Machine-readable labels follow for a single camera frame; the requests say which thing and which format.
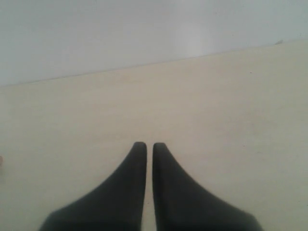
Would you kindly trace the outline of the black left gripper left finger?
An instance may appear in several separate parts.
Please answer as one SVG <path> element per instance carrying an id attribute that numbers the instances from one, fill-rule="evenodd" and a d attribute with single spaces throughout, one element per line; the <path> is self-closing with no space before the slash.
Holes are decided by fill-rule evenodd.
<path id="1" fill-rule="evenodd" d="M 52 212 L 42 231 L 141 230 L 147 171 L 147 147 L 133 144 L 120 166 L 96 189 Z"/>

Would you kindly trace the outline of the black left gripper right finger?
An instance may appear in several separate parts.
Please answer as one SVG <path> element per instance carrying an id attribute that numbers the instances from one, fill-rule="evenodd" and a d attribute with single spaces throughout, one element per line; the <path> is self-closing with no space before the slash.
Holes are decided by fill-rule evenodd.
<path id="1" fill-rule="evenodd" d="M 251 214 L 199 185 L 165 143 L 153 145 L 153 198 L 158 231 L 261 231 Z"/>

